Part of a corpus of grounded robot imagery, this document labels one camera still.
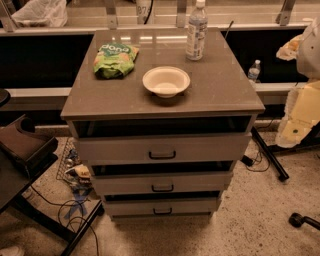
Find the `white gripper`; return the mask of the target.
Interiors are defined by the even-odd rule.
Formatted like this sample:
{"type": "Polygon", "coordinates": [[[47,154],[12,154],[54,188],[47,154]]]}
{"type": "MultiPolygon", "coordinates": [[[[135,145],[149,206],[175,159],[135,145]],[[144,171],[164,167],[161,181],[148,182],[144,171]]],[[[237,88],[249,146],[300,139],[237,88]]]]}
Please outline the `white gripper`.
{"type": "Polygon", "coordinates": [[[285,116],[281,119],[275,142],[292,148],[320,122],[320,81],[311,80],[292,89],[287,96],[285,116]]]}

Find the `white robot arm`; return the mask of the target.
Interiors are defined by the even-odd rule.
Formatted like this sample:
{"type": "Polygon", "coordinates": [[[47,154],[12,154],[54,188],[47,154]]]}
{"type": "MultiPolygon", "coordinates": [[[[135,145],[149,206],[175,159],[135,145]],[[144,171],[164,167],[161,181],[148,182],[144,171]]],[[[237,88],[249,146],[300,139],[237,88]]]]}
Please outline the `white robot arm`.
{"type": "Polygon", "coordinates": [[[292,148],[320,122],[320,20],[315,18],[301,35],[280,47],[276,57],[295,59],[297,71],[308,78],[303,86],[288,93],[284,117],[278,127],[276,144],[292,148]]]}

